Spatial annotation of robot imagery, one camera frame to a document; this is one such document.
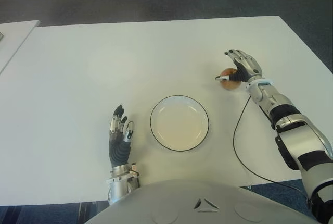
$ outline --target gray carpet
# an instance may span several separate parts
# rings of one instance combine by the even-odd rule
[[[0,23],[39,19],[41,26],[269,15],[281,16],[333,71],[332,0],[0,0]],[[272,184],[252,191],[310,215],[297,192]],[[24,206],[18,223],[76,223],[78,207]]]

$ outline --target robot finger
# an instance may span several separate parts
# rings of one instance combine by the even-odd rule
[[[235,62],[236,60],[240,60],[242,58],[242,54],[233,49],[230,49],[228,52],[225,52],[224,54],[229,56],[233,62]]]
[[[127,121],[127,116],[125,116],[119,124],[119,132],[122,133],[124,129],[125,122]]]
[[[124,135],[124,142],[128,143],[131,142],[133,132],[134,132],[134,122],[130,121],[129,124],[127,124],[126,133]]]
[[[123,108],[121,108],[118,112],[118,118],[117,118],[117,129],[119,129],[119,124],[121,121],[121,117],[123,116],[125,110]]]
[[[113,142],[114,140],[116,140],[117,138],[117,129],[118,129],[118,115],[119,113],[122,112],[123,108],[122,105],[119,105],[113,115],[112,115],[112,119],[111,119],[111,124],[110,124],[110,131],[109,131],[109,141]]]
[[[215,77],[215,81],[229,81],[229,76],[217,76]]]

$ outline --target white plate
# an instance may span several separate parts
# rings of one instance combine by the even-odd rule
[[[182,95],[161,100],[152,110],[150,127],[155,139],[174,151],[198,146],[206,137],[209,120],[196,100]]]

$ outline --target black joint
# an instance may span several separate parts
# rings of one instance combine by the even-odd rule
[[[291,154],[289,153],[288,149],[286,148],[284,142],[282,141],[282,139],[279,135],[275,138],[275,142],[276,142],[279,152],[280,152],[283,160],[287,164],[287,166],[292,170],[299,170],[297,163],[292,158]]]
[[[333,160],[331,160],[323,150],[308,152],[299,156],[298,160],[306,171],[319,164],[333,163]]]
[[[280,119],[282,119],[286,116],[294,115],[294,114],[300,114],[300,112],[293,105],[282,104],[282,105],[279,105],[279,106],[273,108],[270,112],[270,121],[272,124],[272,129],[275,129],[275,125]],[[294,125],[289,125],[287,128],[283,128],[283,129],[279,128],[277,130],[278,130],[278,133],[281,133],[281,132],[299,127],[300,125],[304,125],[304,123],[297,122]]]
[[[333,181],[327,181],[319,185],[314,189],[311,195],[310,209],[312,214],[320,223],[328,223],[333,216],[333,200],[324,202],[318,195],[318,192],[327,187],[333,185]]]

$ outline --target plate rim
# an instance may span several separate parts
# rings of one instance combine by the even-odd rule
[[[207,127],[206,134],[205,134],[204,137],[202,138],[201,142],[199,142],[196,146],[194,146],[194,147],[192,147],[192,148],[189,148],[189,149],[187,149],[187,150],[173,150],[172,148],[169,148],[169,147],[164,146],[164,145],[163,145],[162,143],[160,143],[159,140],[156,138],[156,136],[154,135],[154,132],[153,132],[153,130],[152,130],[152,127],[151,127],[151,117],[152,117],[152,113],[154,112],[156,106],[157,106],[161,101],[163,101],[163,100],[165,100],[165,99],[167,99],[167,98],[169,98],[169,97],[174,97],[174,96],[183,96],[183,97],[187,97],[187,98],[190,98],[190,99],[192,99],[193,101],[197,102],[197,103],[202,107],[204,113],[205,113],[206,116],[207,116],[208,127]],[[167,148],[167,149],[169,149],[169,150],[176,151],[176,152],[185,152],[185,151],[189,151],[189,150],[192,150],[192,149],[196,148],[196,147],[199,146],[201,143],[203,143],[203,141],[204,141],[204,140],[206,139],[206,137],[207,137],[207,134],[208,134],[208,131],[209,131],[209,126],[210,126],[210,124],[209,124],[209,117],[208,117],[207,111],[205,110],[205,108],[203,107],[203,105],[202,105],[201,103],[199,103],[197,100],[195,100],[195,99],[193,99],[192,97],[187,96],[187,95],[169,95],[169,96],[167,96],[167,97],[161,99],[160,101],[158,101],[158,102],[156,103],[156,105],[154,106],[154,108],[152,109],[152,111],[151,111],[149,124],[150,124],[150,130],[151,130],[151,133],[152,133],[152,135],[154,136],[155,140],[156,140],[161,146],[163,146],[163,147],[165,147],[165,148]]]

